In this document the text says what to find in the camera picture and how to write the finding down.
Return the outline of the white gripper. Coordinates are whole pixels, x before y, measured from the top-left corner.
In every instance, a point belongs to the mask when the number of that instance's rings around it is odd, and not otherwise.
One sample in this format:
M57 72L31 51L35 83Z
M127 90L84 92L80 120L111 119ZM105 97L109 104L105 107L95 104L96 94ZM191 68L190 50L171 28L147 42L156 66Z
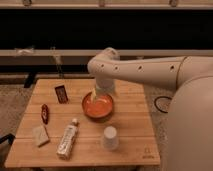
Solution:
M112 93L115 89L115 83L113 79L100 78L95 79L96 85L91 92L91 102L95 102L98 98L98 93Z

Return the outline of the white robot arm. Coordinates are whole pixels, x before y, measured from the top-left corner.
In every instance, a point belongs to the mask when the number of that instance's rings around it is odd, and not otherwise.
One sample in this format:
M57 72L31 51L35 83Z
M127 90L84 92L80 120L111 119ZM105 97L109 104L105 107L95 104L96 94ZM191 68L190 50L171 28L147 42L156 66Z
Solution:
M173 90L163 171L213 171L213 57L122 61L106 48L87 68L98 90L112 89L116 79Z

